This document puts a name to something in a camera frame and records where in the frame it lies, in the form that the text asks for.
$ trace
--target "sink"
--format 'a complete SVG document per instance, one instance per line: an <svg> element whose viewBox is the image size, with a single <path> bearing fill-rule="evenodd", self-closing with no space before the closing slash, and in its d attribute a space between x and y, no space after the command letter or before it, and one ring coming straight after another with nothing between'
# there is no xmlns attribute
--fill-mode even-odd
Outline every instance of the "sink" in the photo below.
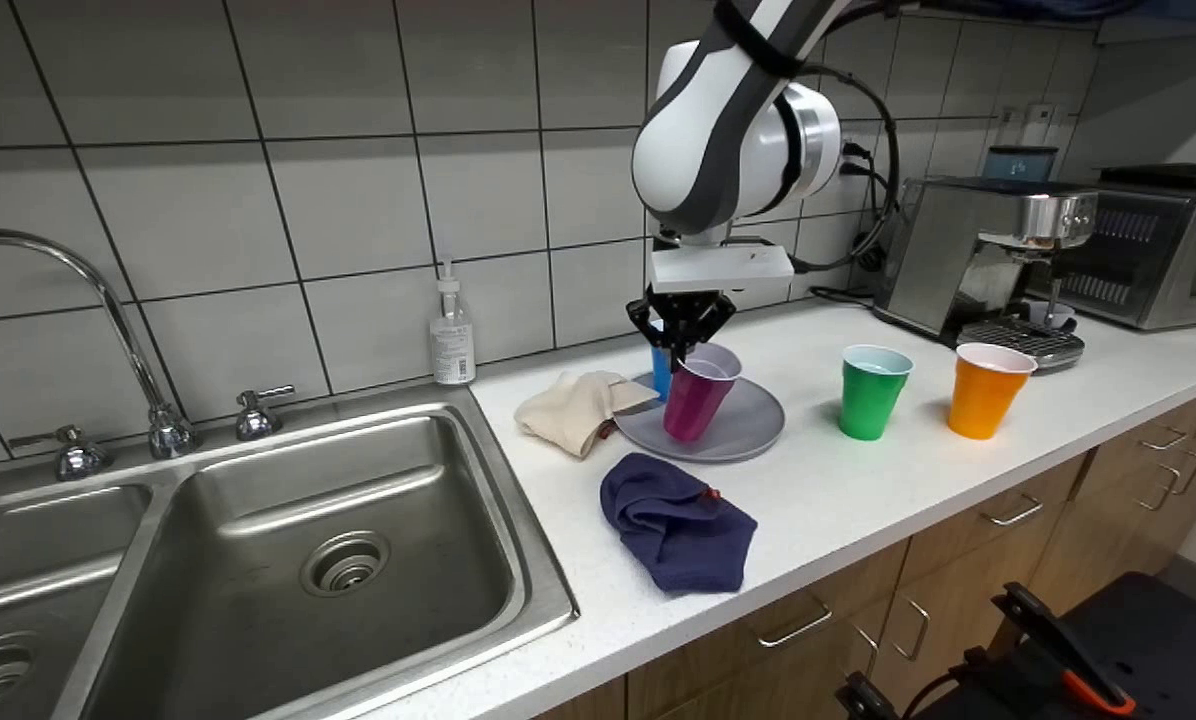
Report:
<svg viewBox="0 0 1196 720"><path fill-rule="evenodd" d="M339 402L0 509L0 716L351 716L574 617L471 394Z"/></svg>
<svg viewBox="0 0 1196 720"><path fill-rule="evenodd" d="M143 489L0 504L0 720L53 712L143 509Z"/></svg>

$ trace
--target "coffee machine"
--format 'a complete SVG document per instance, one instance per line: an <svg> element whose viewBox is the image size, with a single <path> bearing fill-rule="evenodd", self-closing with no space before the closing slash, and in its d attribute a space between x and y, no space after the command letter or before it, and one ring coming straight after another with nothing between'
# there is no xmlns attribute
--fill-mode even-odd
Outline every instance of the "coffee machine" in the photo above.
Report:
<svg viewBox="0 0 1196 720"><path fill-rule="evenodd" d="M884 256L878 315L946 344L1022 349L1042 372L1068 369L1084 342L1058 301L1058 256L1080 247L1092 220L1098 193L1072 185L928 179ZM1045 273L1048 298L1024 298L1024 273Z"/></svg>

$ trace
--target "wooden cabinet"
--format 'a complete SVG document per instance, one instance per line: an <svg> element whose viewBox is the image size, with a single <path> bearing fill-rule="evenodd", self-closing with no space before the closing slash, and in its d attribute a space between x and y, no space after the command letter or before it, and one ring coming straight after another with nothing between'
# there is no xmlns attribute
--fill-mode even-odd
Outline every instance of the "wooden cabinet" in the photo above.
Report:
<svg viewBox="0 0 1196 720"><path fill-rule="evenodd" d="M992 596L1024 582L1068 614L1123 571L1155 571L1196 519L1196 402L1015 494L969 509L790 599L603 685L547 720L845 716L871 673L898 708L989 644Z"/></svg>
<svg viewBox="0 0 1196 720"><path fill-rule="evenodd" d="M992 596L1010 582L1031 582L1076 475L1080 460L1059 464L912 540L871 673L898 708L959 663L966 647L992 640Z"/></svg>
<svg viewBox="0 0 1196 720"><path fill-rule="evenodd" d="M1092 452L1031 588L1068 614L1123 571L1159 571L1196 519L1196 402Z"/></svg>
<svg viewBox="0 0 1196 720"><path fill-rule="evenodd" d="M871 663L904 550L862 560L627 675L627 716L845 716L838 688Z"/></svg>
<svg viewBox="0 0 1196 720"><path fill-rule="evenodd" d="M627 679L624 675L543 712L541 720L619 720L619 716L627 716Z"/></svg>

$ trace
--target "microwave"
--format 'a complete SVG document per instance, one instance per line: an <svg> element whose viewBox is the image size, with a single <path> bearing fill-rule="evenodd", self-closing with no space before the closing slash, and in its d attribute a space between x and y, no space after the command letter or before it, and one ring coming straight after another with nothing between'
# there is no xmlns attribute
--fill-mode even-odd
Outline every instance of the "microwave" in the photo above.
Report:
<svg viewBox="0 0 1196 720"><path fill-rule="evenodd" d="M1058 256L1058 273L1076 313L1139 331L1191 329L1196 188L1106 185L1098 234L1084 247Z"/></svg>

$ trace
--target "white countertop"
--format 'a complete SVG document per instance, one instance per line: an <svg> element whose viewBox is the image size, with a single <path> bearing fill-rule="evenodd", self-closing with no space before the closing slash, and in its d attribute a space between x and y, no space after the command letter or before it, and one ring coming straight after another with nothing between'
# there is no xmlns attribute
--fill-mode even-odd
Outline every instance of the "white countertop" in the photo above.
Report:
<svg viewBox="0 0 1196 720"><path fill-rule="evenodd" d="M726 329L718 342L739 354L746 375L790 413L784 437L748 464L679 464L759 526L748 582L729 596L666 596L603 526L595 494L603 474L635 452L627 440L614 437L593 460L570 460L511 420L561 375L647 372L639 344L595 344L487 372L477 402L566 563L579 617L370 716L538 716L1196 395L1196 331L1137 338L1084 321L1080 338L1089 344L1080 363L1037 375L1001 437L978 445L946 428L952 354L865 308L784 308ZM878 445L847 440L831 423L845 344L892 344L916 361Z"/></svg>

